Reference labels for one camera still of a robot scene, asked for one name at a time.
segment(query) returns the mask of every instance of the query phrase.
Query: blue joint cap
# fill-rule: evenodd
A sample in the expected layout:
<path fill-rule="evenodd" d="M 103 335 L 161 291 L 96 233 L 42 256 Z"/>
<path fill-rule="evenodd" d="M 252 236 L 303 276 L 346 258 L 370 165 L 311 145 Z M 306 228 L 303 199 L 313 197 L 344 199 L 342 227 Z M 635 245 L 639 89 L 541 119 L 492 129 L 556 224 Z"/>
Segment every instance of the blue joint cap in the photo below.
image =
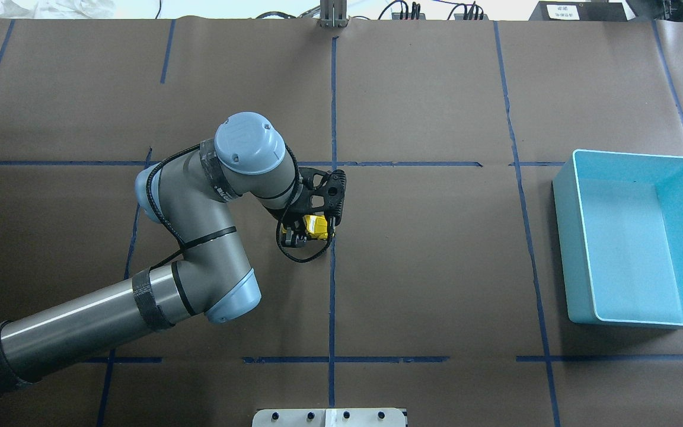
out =
<path fill-rule="evenodd" d="M 253 268 L 225 297 L 205 311 L 204 316 L 213 323 L 225 323 L 257 307 L 262 297 Z"/>
<path fill-rule="evenodd" d="M 149 174 L 152 173 L 154 167 L 145 168 L 141 173 L 136 175 L 136 201 L 139 202 L 139 206 L 144 210 L 144 213 L 154 222 L 160 224 L 159 219 L 152 211 L 152 205 L 149 204 L 149 198 L 146 196 L 146 181 L 149 179 Z M 159 206 L 157 201 L 159 200 L 159 172 L 155 173 L 154 178 L 152 178 L 152 198 L 154 198 L 155 203 Z"/>
<path fill-rule="evenodd" d="M 218 127 L 215 152 L 225 167 L 244 175 L 274 170 L 286 154 L 284 138 L 257 113 L 236 113 Z"/>

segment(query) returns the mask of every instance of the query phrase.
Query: white label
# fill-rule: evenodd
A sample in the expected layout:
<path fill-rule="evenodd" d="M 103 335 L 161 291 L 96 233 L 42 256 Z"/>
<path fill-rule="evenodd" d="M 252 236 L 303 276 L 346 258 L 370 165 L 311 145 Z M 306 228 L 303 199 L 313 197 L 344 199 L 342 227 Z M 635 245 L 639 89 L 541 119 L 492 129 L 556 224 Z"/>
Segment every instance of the white label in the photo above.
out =
<path fill-rule="evenodd" d="M 564 21 L 578 21 L 578 9 L 574 5 L 547 5 L 547 14 L 550 19 L 562 19 Z"/>

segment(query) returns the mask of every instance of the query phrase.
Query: robotic arm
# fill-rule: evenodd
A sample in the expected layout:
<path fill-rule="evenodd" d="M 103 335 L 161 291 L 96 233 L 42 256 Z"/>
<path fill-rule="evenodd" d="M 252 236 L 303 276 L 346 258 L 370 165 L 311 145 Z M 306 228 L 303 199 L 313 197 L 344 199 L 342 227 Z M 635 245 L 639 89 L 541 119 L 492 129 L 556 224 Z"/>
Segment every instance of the robotic arm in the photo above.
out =
<path fill-rule="evenodd" d="M 0 324 L 0 393 L 200 313 L 214 323 L 247 313 L 260 302 L 260 289 L 227 203 L 251 192 L 277 219 L 281 251 L 308 262 L 334 238 L 345 186 L 341 170 L 298 167 L 281 135 L 260 114 L 234 114 L 215 138 L 136 178 L 141 208 L 170 231 L 179 251 L 133 278 Z M 323 202 L 313 206 L 314 200 Z M 309 259 L 285 249 L 307 240 L 326 244 Z M 165 264 L 178 254 L 183 260 Z"/>

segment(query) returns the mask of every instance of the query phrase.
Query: light blue container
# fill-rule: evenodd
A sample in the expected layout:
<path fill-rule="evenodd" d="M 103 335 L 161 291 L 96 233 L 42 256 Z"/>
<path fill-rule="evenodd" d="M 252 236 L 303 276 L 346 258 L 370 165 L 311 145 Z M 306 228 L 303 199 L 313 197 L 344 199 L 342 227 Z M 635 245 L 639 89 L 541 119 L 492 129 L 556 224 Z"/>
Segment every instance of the light blue container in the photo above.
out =
<path fill-rule="evenodd" d="M 577 149 L 553 191 L 569 318 L 683 327 L 683 157 Z"/>

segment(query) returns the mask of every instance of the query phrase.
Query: yellow object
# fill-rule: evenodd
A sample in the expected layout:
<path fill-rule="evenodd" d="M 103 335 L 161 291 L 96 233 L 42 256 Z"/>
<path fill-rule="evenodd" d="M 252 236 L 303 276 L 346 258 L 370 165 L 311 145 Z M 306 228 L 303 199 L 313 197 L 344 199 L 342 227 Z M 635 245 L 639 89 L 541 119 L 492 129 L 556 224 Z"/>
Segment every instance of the yellow object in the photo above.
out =
<path fill-rule="evenodd" d="M 302 219 L 309 238 L 328 240 L 328 221 L 325 220 L 324 216 L 305 215 Z"/>

